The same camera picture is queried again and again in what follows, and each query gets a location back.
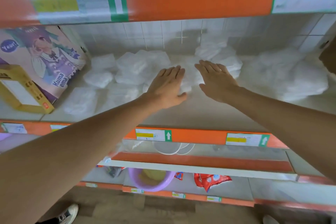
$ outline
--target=person's left hand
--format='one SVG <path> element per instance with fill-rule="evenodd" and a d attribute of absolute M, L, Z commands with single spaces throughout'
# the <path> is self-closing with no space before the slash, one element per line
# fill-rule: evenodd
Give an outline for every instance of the person's left hand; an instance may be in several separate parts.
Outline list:
<path fill-rule="evenodd" d="M 179 105 L 187 99 L 185 92 L 179 95 L 185 71 L 186 70 L 181 68 L 181 66 L 162 69 L 145 94 L 157 100 L 160 108 L 169 108 Z"/>

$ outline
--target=cartoon girl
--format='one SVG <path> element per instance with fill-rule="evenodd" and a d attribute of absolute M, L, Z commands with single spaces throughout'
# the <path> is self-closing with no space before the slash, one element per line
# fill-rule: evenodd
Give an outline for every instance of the cartoon girl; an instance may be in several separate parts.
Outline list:
<path fill-rule="evenodd" d="M 51 38 L 57 41 L 58 36 L 48 32 L 44 26 L 22 27 L 6 31 L 28 49 L 36 74 L 49 84 L 52 84 L 59 74 L 71 78 L 85 65 L 85 60 L 73 48 L 68 49 L 52 42 Z"/>

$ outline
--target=yellow stripe on price tag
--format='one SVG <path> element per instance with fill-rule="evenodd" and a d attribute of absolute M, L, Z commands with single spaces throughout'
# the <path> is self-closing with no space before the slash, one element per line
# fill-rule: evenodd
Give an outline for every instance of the yellow stripe on price tag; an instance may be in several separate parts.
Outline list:
<path fill-rule="evenodd" d="M 77 0 L 33 0 L 38 13 L 78 11 Z"/>
<path fill-rule="evenodd" d="M 150 133 L 136 133 L 136 137 L 154 137 L 154 134 L 150 134 Z"/>
<path fill-rule="evenodd" d="M 228 137 L 227 142 L 246 143 L 246 138 Z"/>

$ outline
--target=blue circle logo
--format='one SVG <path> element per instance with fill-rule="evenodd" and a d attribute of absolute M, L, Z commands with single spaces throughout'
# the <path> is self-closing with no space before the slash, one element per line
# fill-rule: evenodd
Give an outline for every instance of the blue circle logo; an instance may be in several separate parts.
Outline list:
<path fill-rule="evenodd" d="M 13 39 L 6 39 L 0 44 L 0 48 L 3 52 L 14 52 L 19 44 Z"/>

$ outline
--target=purple plastic basin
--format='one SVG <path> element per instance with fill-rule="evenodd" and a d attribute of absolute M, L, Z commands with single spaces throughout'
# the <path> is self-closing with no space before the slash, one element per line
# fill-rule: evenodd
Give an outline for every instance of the purple plastic basin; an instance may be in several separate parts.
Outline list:
<path fill-rule="evenodd" d="M 130 167 L 128 168 L 129 177 L 134 182 L 135 186 L 138 189 L 143 189 L 145 191 L 151 191 L 151 192 L 163 190 L 165 187 L 167 187 L 170 184 L 170 182 L 174 179 L 174 175 L 176 174 L 176 172 L 173 172 L 173 171 L 166 171 L 166 176 L 162 180 L 162 182 L 160 182 L 158 185 L 153 186 L 153 185 L 145 184 L 140 180 L 139 174 L 141 172 L 142 172 L 142 169 L 140 168 L 130 168 Z"/>

